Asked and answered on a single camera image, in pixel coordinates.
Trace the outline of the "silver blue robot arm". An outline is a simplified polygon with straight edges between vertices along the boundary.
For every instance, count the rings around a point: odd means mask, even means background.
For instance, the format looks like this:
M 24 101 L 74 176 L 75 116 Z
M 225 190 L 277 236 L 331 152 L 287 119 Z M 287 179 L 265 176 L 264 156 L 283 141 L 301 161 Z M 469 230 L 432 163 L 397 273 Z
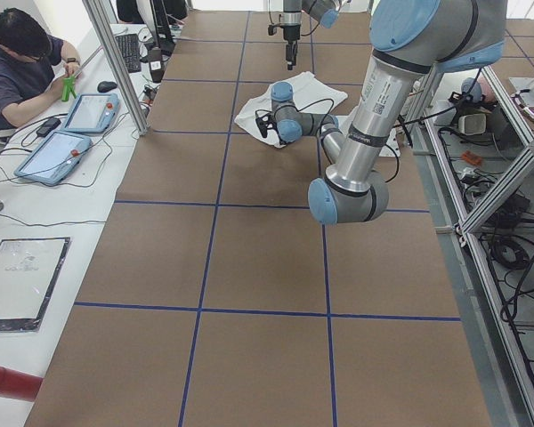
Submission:
M 283 39 L 287 43 L 285 60 L 288 70 L 292 70 L 296 65 L 298 42 L 302 37 L 303 13 L 306 13 L 323 28 L 331 28 L 335 24 L 344 3 L 348 4 L 348 1 L 288 0 L 283 2 L 283 10 L 278 13 L 277 20 L 270 24 L 268 32 L 270 35 L 274 35 L 278 28 L 282 29 Z
M 330 114 L 305 113 L 286 82 L 271 89 L 271 111 L 256 123 L 289 144 L 315 136 L 330 164 L 308 190 L 312 216 L 330 225 L 375 220 L 386 209 L 385 179 L 374 168 L 413 84 L 431 68 L 482 68 L 504 51 L 505 1 L 382 1 L 370 22 L 373 46 L 360 102 L 346 133 Z

